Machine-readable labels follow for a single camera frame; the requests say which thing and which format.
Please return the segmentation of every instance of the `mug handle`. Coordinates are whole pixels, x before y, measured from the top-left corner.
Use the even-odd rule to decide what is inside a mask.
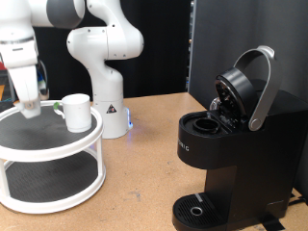
[[[61,103],[59,103],[59,102],[54,103],[54,112],[55,112],[56,114],[58,114],[59,116],[62,116],[63,119],[65,119],[64,113],[61,112],[61,111],[58,109],[58,107],[59,107],[60,104],[61,104]]]

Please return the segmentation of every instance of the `coffee maker lid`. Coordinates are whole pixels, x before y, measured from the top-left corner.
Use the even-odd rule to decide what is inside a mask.
[[[246,67],[257,57],[264,56],[269,66],[269,76],[266,86],[260,96],[257,97],[255,89],[244,76]],[[268,46],[259,46],[244,52],[234,66],[217,77],[216,86],[221,105],[228,108],[231,114],[241,114],[249,119],[250,131],[259,130],[270,110],[270,106],[279,91],[282,81],[280,62],[274,55],[274,50]]]

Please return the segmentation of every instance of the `round tiered stand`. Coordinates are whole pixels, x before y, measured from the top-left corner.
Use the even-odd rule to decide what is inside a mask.
[[[12,210],[62,211],[89,199],[105,180],[100,114],[91,108],[90,130],[70,133],[55,102],[42,101],[41,115],[31,119],[17,108],[0,114],[0,202]],[[90,148],[95,143],[97,151]]]

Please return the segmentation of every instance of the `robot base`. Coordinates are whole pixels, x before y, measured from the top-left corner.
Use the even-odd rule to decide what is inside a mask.
[[[99,102],[94,99],[93,108],[103,118],[103,139],[122,137],[133,128],[133,123],[130,121],[129,109],[124,107],[123,99],[114,102]]]

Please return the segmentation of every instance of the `white mug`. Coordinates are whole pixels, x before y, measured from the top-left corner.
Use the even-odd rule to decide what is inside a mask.
[[[64,106],[64,112],[58,106]],[[61,103],[54,104],[54,111],[65,119],[67,130],[72,133],[86,132],[91,128],[90,97],[86,94],[71,94],[64,97]]]

